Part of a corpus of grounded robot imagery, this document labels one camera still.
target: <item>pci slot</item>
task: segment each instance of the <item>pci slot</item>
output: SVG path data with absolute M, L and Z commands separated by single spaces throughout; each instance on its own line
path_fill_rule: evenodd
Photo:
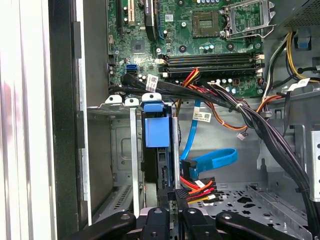
M 128 0 L 128 20 L 130 26 L 135 26 L 135 0 Z
M 122 0 L 115 0 L 115 18 L 116 18 L 116 30 L 120 37 L 123 37 L 123 19 L 122 19 Z

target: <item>expansion slot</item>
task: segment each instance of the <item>expansion slot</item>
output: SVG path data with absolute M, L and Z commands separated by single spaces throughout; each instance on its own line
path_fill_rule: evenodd
M 256 61 L 252 53 L 211 54 L 190 56 L 160 56 L 164 65 L 159 67 L 160 73 L 167 73 L 169 78 L 186 77 L 194 68 L 198 68 L 203 76 L 255 76 L 264 67 Z
M 115 17 L 116 17 L 116 30 L 119 33 L 120 37 L 123 37 L 123 19 L 122 19 L 122 0 L 115 0 Z
M 135 26 L 135 0 L 128 0 L 128 19 L 129 25 Z

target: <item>ram slot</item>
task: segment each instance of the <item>ram slot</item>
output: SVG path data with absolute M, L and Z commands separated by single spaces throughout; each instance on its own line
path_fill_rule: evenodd
M 194 68 L 198 68 L 202 76 L 254 76 L 264 65 L 255 60 L 251 53 L 212 54 L 190 56 L 162 55 L 163 66 L 160 73 L 167 73 L 169 78 L 184 78 Z

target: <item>capacitor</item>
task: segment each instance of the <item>capacitor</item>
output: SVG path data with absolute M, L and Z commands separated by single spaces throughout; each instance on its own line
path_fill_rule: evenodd
M 205 46 L 204 46 L 204 52 L 207 53 L 207 52 L 209 51 L 209 48 L 210 48 L 210 47 L 209 47 L 208 45 L 205 45 Z

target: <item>cable tie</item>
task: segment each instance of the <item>cable tie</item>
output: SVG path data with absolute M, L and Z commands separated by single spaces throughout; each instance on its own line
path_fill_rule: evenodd
M 236 106 L 235 106 L 235 109 L 238 109 L 239 107 L 243 106 L 242 103 L 238 103 Z

